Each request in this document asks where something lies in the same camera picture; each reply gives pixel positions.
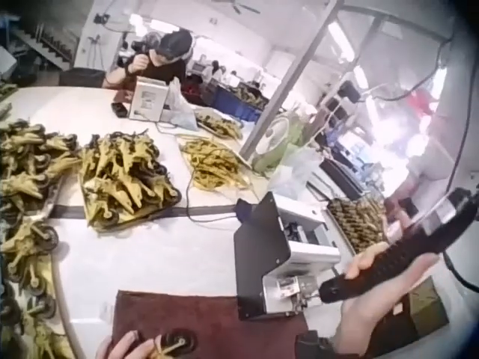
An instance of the electric screwdriver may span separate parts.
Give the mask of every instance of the electric screwdriver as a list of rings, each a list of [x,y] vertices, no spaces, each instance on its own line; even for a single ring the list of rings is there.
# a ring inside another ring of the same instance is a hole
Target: electric screwdriver
[[[333,303],[364,294],[401,274],[422,254],[445,251],[476,219],[478,204],[479,191],[472,195],[464,188],[454,189],[406,228],[403,237],[376,256],[373,265],[358,277],[348,280],[342,274],[322,283],[321,301]]]

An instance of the human hand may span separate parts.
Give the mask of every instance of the human hand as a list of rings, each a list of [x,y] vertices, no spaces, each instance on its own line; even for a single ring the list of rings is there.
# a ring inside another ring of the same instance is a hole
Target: human hand
[[[112,344],[112,338],[108,337],[100,344],[95,359],[146,359],[155,350],[155,342],[149,339],[137,346],[131,353],[126,355],[134,343],[138,343],[138,332],[130,331],[125,334],[118,344],[108,354],[109,347]]]
[[[370,268],[374,258],[388,246],[388,243],[380,242],[355,256],[346,272],[346,279],[354,279],[361,270]],[[377,323],[438,259],[436,254],[423,254],[397,277],[375,286],[363,295],[344,301],[341,322],[332,339],[335,351],[344,355],[364,355]]]
[[[142,71],[147,68],[148,64],[150,63],[150,58],[148,55],[139,54],[133,58],[133,62],[128,65],[128,72],[129,73],[137,73],[138,71]]]

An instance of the black cap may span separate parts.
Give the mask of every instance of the black cap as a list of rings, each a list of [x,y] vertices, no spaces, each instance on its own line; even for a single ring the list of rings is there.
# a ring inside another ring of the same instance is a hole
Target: black cap
[[[189,52],[193,44],[192,35],[188,30],[183,29],[166,34],[160,40],[152,36],[151,40],[148,47],[168,60],[182,57]]]

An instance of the ceiling fan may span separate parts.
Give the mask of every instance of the ceiling fan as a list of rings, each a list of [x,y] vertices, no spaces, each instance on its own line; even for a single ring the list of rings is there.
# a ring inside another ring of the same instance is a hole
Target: ceiling fan
[[[212,2],[227,2],[230,3],[233,9],[237,12],[238,15],[241,15],[241,10],[239,9],[240,7],[251,11],[252,13],[257,13],[260,14],[261,12],[259,10],[254,9],[253,7],[249,7],[248,5],[241,4],[237,2],[237,0],[211,0]]]

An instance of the blue crate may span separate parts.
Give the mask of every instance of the blue crate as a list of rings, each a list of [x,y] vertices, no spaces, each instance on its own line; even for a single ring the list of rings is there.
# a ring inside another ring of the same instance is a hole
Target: blue crate
[[[248,122],[256,122],[261,115],[257,108],[243,102],[228,90],[218,86],[211,107]]]

